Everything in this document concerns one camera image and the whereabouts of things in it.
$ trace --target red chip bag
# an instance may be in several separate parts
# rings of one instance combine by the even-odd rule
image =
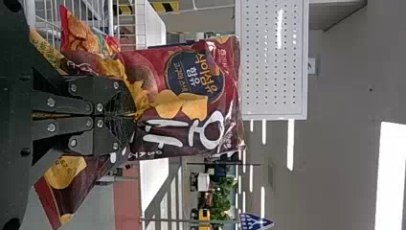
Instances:
[[[138,85],[134,98],[150,103],[137,117],[130,160],[242,150],[239,52],[226,36],[119,53],[130,89]]]
[[[59,7],[62,25],[62,52],[85,51],[111,56],[120,52],[118,41],[98,32],[74,17],[64,6]]]

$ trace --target green plant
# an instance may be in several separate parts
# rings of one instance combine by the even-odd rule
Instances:
[[[213,207],[211,208],[212,219],[230,219],[230,216],[225,212],[231,208],[229,195],[236,184],[237,182],[231,176],[223,177],[214,184]]]

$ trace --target black metal bracket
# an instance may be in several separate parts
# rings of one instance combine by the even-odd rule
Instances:
[[[17,0],[2,1],[0,16],[0,229],[14,230],[29,190],[62,154],[126,160],[135,104],[121,80],[60,76],[30,43]]]

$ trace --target blue sign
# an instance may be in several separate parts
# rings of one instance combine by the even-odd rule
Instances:
[[[239,222],[242,230],[265,230],[275,225],[273,220],[246,213],[239,214]]]

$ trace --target white shelf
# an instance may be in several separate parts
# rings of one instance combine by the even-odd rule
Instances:
[[[306,119],[307,0],[236,0],[244,120]]]

